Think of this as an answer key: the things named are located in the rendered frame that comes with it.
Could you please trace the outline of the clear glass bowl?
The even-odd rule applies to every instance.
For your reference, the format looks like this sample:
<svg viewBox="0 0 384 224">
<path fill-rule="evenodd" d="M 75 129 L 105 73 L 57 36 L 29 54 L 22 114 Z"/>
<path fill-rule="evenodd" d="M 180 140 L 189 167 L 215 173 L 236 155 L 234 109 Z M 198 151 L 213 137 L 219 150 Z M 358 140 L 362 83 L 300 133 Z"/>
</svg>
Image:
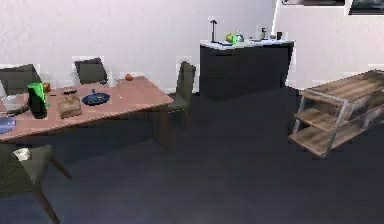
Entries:
<svg viewBox="0 0 384 224">
<path fill-rule="evenodd" d="M 4 96 L 1 100 L 7 111 L 19 109 L 24 105 L 24 102 L 16 95 Z"/>
</svg>

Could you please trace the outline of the dark grey dining chair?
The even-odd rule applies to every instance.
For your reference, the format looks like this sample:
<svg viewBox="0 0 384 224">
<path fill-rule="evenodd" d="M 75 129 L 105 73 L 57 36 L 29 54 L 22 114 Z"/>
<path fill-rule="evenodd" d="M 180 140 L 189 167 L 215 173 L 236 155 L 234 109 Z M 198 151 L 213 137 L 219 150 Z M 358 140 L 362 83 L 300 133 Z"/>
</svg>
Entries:
<svg viewBox="0 0 384 224">
<path fill-rule="evenodd" d="M 0 146 L 0 199 L 32 193 L 52 223 L 60 224 L 60 219 L 42 191 L 42 180 L 49 163 L 52 163 L 66 178 L 71 179 L 72 175 L 56 159 L 53 146 L 33 147 L 28 151 L 28 158 L 19 160 L 13 150 L 4 145 Z"/>
<path fill-rule="evenodd" d="M 107 73 L 99 57 L 75 61 L 74 64 L 81 84 L 107 81 Z"/>
<path fill-rule="evenodd" d="M 6 95 L 27 93 L 29 84 L 40 81 L 33 64 L 0 69 L 0 82 Z"/>
<path fill-rule="evenodd" d="M 196 67 L 187 61 L 183 61 L 180 65 L 176 91 L 169 94 L 169 97 L 173 99 L 173 102 L 168 105 L 168 111 L 170 113 L 182 111 L 187 127 L 190 126 L 189 110 L 193 95 L 192 91 L 195 74 Z"/>
</svg>

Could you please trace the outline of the brown wooden dining table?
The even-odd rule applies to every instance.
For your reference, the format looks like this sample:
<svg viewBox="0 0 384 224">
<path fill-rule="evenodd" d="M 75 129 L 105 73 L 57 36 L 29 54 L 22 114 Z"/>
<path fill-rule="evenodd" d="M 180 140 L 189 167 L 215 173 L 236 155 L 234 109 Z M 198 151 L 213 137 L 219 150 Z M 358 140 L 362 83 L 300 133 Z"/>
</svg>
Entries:
<svg viewBox="0 0 384 224">
<path fill-rule="evenodd" d="M 16 127 L 8 133 L 0 134 L 0 143 L 137 111 L 152 110 L 160 113 L 160 142 L 165 149 L 169 147 L 169 122 L 166 109 L 173 100 L 146 77 L 134 77 L 132 81 L 119 80 L 116 87 L 97 83 L 75 86 L 78 97 L 86 96 L 94 89 L 96 92 L 109 94 L 110 99 L 104 104 L 93 107 L 82 105 L 81 115 L 61 119 L 58 103 L 63 97 L 63 92 L 70 89 L 72 88 L 58 88 L 49 93 L 47 102 L 50 106 L 47 108 L 46 118 L 35 119 L 30 112 L 18 115 Z"/>
</svg>

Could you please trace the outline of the blue bowl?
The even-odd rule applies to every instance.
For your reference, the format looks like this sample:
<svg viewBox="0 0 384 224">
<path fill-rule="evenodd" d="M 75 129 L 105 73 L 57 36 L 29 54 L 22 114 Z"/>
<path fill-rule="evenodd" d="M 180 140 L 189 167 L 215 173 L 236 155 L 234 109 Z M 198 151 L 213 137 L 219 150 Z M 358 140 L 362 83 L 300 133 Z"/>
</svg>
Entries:
<svg viewBox="0 0 384 224">
<path fill-rule="evenodd" d="M 0 134 L 12 131 L 16 127 L 16 119 L 14 117 L 0 118 Z"/>
</svg>

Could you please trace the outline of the black counter cabinet white top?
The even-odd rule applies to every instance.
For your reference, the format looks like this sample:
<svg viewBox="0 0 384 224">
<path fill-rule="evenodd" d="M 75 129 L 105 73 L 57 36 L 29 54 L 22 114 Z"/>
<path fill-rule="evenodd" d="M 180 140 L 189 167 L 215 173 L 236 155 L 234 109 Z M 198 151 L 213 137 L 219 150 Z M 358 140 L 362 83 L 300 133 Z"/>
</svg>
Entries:
<svg viewBox="0 0 384 224">
<path fill-rule="evenodd" d="M 199 93 L 226 100 L 284 88 L 294 43 L 246 46 L 200 44 Z"/>
</svg>

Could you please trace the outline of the blue plate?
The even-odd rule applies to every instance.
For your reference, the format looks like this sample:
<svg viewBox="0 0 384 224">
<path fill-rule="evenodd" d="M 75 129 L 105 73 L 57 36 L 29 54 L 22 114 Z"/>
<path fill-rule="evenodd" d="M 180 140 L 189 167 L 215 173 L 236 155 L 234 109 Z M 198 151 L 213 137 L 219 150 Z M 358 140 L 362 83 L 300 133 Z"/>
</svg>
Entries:
<svg viewBox="0 0 384 224">
<path fill-rule="evenodd" d="M 92 89 L 92 93 L 82 98 L 82 103 L 88 106 L 101 105 L 108 102 L 110 95 L 107 93 L 96 92 Z"/>
</svg>

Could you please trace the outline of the wooden shelf rack metal frame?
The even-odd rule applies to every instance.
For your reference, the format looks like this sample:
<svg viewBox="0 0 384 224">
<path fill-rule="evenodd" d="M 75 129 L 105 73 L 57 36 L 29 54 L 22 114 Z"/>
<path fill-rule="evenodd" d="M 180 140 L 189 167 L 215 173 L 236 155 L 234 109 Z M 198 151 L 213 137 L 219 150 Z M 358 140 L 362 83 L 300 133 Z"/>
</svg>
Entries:
<svg viewBox="0 0 384 224">
<path fill-rule="evenodd" d="M 289 139 L 319 157 L 384 124 L 384 71 L 370 70 L 299 94 Z"/>
</svg>

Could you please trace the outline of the dark framed wall picture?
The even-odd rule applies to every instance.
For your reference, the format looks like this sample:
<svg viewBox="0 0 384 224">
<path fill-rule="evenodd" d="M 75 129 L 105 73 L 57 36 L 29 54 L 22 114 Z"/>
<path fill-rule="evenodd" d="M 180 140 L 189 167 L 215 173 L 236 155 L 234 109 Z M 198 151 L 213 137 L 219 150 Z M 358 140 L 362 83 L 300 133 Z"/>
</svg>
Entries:
<svg viewBox="0 0 384 224">
<path fill-rule="evenodd" d="M 352 0 L 350 15 L 384 15 L 384 0 Z"/>
<path fill-rule="evenodd" d="M 345 0 L 281 0 L 283 5 L 344 6 Z"/>
</svg>

